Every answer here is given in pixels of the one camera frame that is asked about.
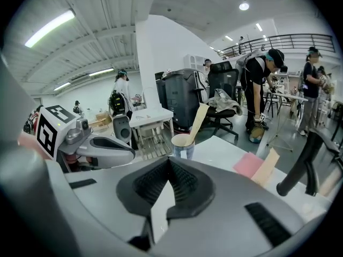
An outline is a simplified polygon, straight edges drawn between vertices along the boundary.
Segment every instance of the ceiling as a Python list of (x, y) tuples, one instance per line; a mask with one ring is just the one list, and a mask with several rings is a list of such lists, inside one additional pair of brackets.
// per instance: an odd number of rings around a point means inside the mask
[[(24, 43), (55, 17), (72, 9), (75, 18), (32, 48)], [(13, 75), (31, 94), (88, 73), (138, 67), (132, 0), (27, 0), (14, 16), (4, 55)]]
[[(110, 67), (138, 69), (135, 18), (144, 20), (149, 13), (166, 16), (211, 43), (255, 20), (309, 9), (307, 0), (246, 0), (250, 9), (243, 12), (238, 9), (243, 1), (26, 0), (7, 29), (3, 51), (13, 75), (30, 94), (56, 93), (55, 87), (92, 72)], [(74, 19), (32, 48), (24, 46), (68, 9), (74, 11)]]
[(210, 43), (210, 46), (214, 47), (215, 50), (223, 50), (235, 46), (241, 36), (244, 37), (243, 42), (247, 42), (249, 40), (260, 39), (263, 35), (266, 35), (266, 38), (268, 39), (269, 36), (278, 34), (273, 19), (260, 20), (258, 23), (262, 28), (261, 32), (254, 22), (227, 33), (227, 35), (232, 38), (232, 41), (225, 37), (221, 37)]

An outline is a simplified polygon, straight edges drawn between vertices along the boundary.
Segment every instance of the black cap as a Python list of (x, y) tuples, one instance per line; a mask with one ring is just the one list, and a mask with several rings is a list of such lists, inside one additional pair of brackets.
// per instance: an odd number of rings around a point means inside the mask
[(281, 68), (284, 65), (285, 55), (278, 49), (270, 49), (268, 55), (273, 58), (274, 64), (277, 68)]
[(125, 69), (118, 70), (118, 74), (125, 74), (128, 75), (128, 72)]

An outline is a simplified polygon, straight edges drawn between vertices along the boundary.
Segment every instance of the backpack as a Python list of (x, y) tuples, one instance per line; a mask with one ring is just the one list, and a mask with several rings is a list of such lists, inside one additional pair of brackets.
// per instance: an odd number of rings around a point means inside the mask
[(112, 91), (111, 96), (108, 99), (108, 108), (109, 111), (113, 111), (113, 117), (118, 114), (125, 114), (125, 98), (115, 89)]
[(304, 85), (305, 85), (305, 78), (304, 78), (304, 68), (302, 70), (300, 70), (300, 75), (299, 75), (299, 81), (298, 81), (298, 91), (299, 92), (304, 92)]
[(261, 51), (260, 49), (256, 49), (253, 52), (242, 56), (240, 59), (236, 62), (236, 69), (238, 70), (238, 81), (241, 80), (243, 69), (245, 69), (245, 66), (247, 65), (247, 62), (253, 58), (256, 58), (256, 61), (260, 64), (262, 71), (265, 69), (265, 62), (260, 56), (266, 55), (265, 51)]
[(80, 114), (80, 109), (79, 109), (79, 107), (74, 107), (74, 108), (73, 108), (73, 112), (74, 112), (75, 114)]

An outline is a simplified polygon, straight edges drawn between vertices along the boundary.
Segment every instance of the pink paper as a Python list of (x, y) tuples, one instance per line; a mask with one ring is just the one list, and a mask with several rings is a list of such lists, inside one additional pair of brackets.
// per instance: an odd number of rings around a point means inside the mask
[(235, 165), (234, 170), (251, 179), (256, 171), (262, 165), (263, 160), (257, 157), (255, 154), (249, 152), (246, 153)]

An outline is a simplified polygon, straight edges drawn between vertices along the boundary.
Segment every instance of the black handle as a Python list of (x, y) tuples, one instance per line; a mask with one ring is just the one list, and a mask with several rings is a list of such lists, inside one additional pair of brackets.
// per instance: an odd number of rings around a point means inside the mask
[(312, 162), (317, 156), (322, 144), (326, 149), (335, 156), (339, 154), (338, 147), (330, 141), (330, 139), (322, 132), (316, 129), (310, 129), (309, 136), (304, 149), (302, 150), (298, 160), (284, 178), (277, 184), (277, 192), (281, 196), (286, 196), (288, 192), (300, 181), (305, 173), (308, 174), (307, 194), (315, 195), (317, 191), (317, 177)]

